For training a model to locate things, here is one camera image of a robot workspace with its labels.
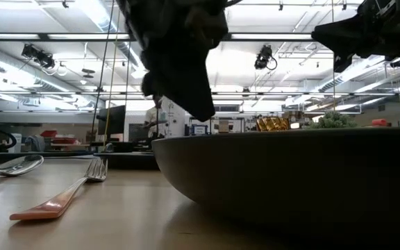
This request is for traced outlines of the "white panel board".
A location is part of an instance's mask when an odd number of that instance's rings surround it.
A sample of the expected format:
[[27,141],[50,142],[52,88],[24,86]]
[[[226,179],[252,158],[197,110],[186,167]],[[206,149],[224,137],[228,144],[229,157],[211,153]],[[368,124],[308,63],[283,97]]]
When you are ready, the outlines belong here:
[[165,137],[177,138],[185,135],[185,111],[167,97],[162,98],[162,110],[165,113]]

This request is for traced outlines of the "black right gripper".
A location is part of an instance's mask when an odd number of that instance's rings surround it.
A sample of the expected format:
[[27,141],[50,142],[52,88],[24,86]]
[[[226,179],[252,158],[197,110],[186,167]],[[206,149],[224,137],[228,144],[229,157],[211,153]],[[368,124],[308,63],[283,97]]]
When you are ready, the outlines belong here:
[[352,54],[400,57],[400,0],[364,0],[358,14],[318,25],[311,37],[335,53],[335,73],[352,64]]

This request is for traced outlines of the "black rectangular tray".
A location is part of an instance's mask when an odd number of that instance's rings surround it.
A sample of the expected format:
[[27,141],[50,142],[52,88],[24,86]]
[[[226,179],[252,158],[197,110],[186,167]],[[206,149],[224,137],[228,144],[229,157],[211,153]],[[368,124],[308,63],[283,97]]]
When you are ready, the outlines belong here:
[[159,170],[155,156],[150,152],[95,153],[105,160],[110,169],[120,170]]

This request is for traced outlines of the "white bin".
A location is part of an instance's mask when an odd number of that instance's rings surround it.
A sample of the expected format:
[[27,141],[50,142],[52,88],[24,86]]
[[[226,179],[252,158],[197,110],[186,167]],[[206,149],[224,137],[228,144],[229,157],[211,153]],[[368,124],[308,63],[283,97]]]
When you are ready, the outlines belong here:
[[20,133],[12,133],[9,137],[9,144],[15,143],[13,147],[8,149],[9,153],[20,153],[22,148],[22,135]]

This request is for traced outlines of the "red storage bins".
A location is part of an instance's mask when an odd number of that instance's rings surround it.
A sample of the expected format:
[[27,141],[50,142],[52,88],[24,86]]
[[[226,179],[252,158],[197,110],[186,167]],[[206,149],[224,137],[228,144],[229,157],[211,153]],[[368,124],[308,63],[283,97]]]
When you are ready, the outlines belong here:
[[78,141],[73,135],[61,135],[56,130],[46,130],[40,135],[49,144],[76,144]]

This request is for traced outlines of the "person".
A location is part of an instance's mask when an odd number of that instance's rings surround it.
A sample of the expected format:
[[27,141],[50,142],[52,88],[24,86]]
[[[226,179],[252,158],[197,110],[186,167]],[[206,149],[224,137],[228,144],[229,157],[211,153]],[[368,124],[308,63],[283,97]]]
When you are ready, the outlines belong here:
[[165,138],[167,134],[167,113],[162,107],[162,97],[153,95],[154,107],[146,111],[144,127],[148,130],[148,138]]

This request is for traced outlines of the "black round plate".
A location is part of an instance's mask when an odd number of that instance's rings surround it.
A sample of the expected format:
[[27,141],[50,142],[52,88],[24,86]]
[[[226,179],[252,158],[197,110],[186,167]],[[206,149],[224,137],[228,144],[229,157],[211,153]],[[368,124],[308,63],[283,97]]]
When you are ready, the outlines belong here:
[[154,140],[165,178],[241,222],[343,244],[400,245],[400,128]]

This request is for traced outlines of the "black aluminium table frame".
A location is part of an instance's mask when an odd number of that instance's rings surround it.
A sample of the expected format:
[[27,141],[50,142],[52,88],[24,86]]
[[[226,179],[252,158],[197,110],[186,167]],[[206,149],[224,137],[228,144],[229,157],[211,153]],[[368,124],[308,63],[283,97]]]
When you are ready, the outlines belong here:
[[0,163],[4,163],[6,161],[24,157],[24,156],[32,156],[32,155],[41,155],[43,157],[72,157],[72,156],[86,156],[92,155],[90,152],[86,151],[50,151],[50,152],[21,152],[21,153],[8,153],[8,152],[0,152]]

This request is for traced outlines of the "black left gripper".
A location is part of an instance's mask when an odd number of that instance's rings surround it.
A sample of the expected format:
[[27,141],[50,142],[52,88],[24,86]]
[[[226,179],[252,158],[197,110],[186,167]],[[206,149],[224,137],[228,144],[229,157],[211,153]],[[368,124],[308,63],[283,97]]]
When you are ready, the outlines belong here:
[[[140,45],[140,60],[152,70],[177,53],[206,60],[228,33],[228,0],[116,0],[125,27]],[[150,71],[141,84],[144,96],[160,95],[173,101],[201,122],[215,114],[205,68],[181,72]]]

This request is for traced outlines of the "black computer monitor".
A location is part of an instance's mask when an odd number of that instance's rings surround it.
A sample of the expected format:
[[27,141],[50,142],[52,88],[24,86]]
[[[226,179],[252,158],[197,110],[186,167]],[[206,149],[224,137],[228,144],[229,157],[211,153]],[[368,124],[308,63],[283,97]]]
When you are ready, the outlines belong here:
[[97,134],[104,136],[106,142],[110,141],[111,135],[123,134],[125,115],[126,106],[101,109],[96,115]]

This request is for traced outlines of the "amber faceted glass cup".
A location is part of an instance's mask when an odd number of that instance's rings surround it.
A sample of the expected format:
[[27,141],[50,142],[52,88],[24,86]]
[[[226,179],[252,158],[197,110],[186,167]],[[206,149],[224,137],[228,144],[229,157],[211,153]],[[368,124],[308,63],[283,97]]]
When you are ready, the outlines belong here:
[[259,131],[287,131],[289,121],[281,117],[262,117],[256,120]]

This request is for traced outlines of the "fork with orange handle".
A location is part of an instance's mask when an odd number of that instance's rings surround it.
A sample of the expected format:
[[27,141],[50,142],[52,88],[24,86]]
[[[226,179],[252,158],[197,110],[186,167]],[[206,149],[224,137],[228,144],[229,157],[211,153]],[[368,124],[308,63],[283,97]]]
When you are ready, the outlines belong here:
[[22,221],[22,220],[37,220],[37,219],[57,219],[69,207],[78,190],[88,181],[95,183],[104,182],[108,173],[107,160],[101,158],[93,159],[86,173],[75,183],[70,185],[61,193],[52,197],[51,199],[41,203],[38,206],[30,208],[25,211],[17,212],[9,216],[9,220]]

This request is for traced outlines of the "spoon with yellow-orange handle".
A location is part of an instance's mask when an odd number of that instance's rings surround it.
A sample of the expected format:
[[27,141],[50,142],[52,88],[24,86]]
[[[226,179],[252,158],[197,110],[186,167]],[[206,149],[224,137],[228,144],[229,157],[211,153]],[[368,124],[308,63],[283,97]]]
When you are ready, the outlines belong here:
[[27,174],[44,162],[41,155],[28,155],[0,164],[0,176],[15,177]]

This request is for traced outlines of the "small green potted plant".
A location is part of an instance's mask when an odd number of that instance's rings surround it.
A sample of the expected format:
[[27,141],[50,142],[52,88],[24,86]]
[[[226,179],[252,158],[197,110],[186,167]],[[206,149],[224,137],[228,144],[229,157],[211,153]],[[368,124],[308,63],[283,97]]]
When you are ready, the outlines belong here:
[[325,129],[325,128],[354,128],[357,123],[353,118],[338,111],[328,111],[316,122],[311,121],[305,126],[306,129]]

